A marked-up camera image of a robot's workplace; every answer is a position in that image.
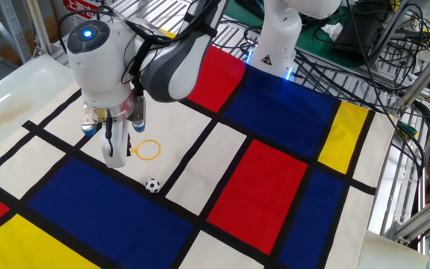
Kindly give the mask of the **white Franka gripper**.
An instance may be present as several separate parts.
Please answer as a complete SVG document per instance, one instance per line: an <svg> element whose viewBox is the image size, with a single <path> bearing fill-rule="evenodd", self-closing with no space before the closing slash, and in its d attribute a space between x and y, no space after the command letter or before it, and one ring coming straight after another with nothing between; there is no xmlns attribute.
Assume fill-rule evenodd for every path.
<svg viewBox="0 0 430 269"><path fill-rule="evenodd" d="M102 156L109 168L120 168L131 156L131 137L126 120L109 120L102 126Z"/></svg>

